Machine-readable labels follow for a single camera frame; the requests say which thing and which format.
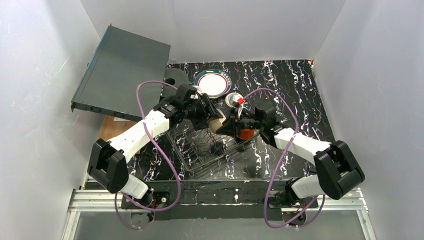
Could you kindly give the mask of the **white floral bowl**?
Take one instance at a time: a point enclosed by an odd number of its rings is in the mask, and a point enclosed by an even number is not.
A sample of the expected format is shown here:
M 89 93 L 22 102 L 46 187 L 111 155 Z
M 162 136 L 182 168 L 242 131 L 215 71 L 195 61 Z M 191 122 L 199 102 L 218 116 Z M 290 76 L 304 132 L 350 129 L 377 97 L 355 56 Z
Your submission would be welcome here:
M 208 120 L 208 127 L 210 131 L 214 134 L 217 133 L 217 130 L 223 126 L 223 122 L 226 120 L 225 117 L 222 118 L 211 118 Z

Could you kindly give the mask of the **black foam spool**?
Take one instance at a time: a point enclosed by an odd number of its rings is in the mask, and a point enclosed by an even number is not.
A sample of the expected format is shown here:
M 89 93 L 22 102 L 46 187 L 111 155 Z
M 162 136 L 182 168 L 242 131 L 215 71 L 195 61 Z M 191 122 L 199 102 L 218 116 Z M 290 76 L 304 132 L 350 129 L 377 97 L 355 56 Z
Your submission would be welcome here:
M 165 83 L 178 88 L 181 84 L 189 84 L 189 76 L 181 69 L 167 68 L 164 74 Z

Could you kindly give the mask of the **wooden board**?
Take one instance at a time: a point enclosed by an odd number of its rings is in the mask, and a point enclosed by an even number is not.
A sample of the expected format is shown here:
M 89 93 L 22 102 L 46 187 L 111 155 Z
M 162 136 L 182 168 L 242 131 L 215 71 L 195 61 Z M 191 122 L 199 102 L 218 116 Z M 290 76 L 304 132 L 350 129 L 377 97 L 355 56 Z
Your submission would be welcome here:
M 104 115 L 97 139 L 109 140 L 114 138 L 134 126 L 136 123 L 135 121 Z

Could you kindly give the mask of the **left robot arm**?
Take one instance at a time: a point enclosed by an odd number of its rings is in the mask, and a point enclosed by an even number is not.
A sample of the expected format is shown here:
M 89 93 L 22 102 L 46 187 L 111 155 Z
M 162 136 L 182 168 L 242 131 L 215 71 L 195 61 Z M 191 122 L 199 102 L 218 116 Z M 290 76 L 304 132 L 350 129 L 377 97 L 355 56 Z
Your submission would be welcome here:
M 142 199 L 149 186 L 128 173 L 131 158 L 153 138 L 167 132 L 182 120 L 190 120 L 196 130 L 209 127 L 211 120 L 223 118 L 207 94 L 182 84 L 174 95 L 159 104 L 134 126 L 109 140 L 98 139 L 92 147 L 87 173 L 111 194 L 121 192 Z

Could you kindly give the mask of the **blue butterfly mug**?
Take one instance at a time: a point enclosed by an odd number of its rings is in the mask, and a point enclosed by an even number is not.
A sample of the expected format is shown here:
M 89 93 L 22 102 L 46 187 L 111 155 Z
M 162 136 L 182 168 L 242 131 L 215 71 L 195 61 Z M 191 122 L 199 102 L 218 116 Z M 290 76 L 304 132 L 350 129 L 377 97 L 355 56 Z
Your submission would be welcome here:
M 238 92 L 231 92 L 225 97 L 225 104 L 233 109 L 244 108 L 244 97 Z

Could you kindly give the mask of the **orange mug black handle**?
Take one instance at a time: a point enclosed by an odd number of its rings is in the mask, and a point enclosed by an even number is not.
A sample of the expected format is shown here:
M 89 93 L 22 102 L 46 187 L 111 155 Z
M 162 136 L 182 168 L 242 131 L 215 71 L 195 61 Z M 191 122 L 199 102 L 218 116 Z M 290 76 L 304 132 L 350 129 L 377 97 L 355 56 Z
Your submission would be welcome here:
M 241 140 L 249 140 L 256 134 L 254 129 L 241 129 L 237 137 Z

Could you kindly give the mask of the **white plate green red rim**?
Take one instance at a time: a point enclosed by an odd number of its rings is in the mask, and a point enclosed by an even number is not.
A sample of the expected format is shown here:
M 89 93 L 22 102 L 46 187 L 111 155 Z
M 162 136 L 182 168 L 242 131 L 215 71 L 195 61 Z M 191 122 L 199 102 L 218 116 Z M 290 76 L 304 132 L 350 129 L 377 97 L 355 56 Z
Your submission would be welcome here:
M 194 79 L 194 85 L 208 95 L 209 98 L 219 98 L 232 88 L 232 80 L 228 73 L 219 69 L 208 69 L 199 73 Z

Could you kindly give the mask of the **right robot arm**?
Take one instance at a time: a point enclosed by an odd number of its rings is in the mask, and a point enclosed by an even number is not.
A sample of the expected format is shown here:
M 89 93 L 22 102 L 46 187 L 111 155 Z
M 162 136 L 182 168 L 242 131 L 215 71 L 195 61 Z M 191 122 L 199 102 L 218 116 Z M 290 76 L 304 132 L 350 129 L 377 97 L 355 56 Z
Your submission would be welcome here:
M 277 149 L 287 150 L 311 164 L 315 174 L 290 180 L 282 199 L 294 202 L 300 199 L 327 195 L 339 200 L 365 180 L 365 174 L 349 146 L 341 141 L 333 143 L 305 136 L 277 120 L 276 109 L 231 108 L 221 118 L 210 120 L 213 133 L 249 140 L 259 131 L 262 140 Z

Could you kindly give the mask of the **dark grey metal box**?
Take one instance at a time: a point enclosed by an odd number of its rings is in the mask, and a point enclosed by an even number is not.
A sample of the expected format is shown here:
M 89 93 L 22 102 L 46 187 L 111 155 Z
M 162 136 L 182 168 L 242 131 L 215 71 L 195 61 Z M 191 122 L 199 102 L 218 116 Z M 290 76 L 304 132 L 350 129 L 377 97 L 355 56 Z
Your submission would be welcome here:
M 138 122 L 159 103 L 170 45 L 109 25 L 71 100 L 71 109 Z

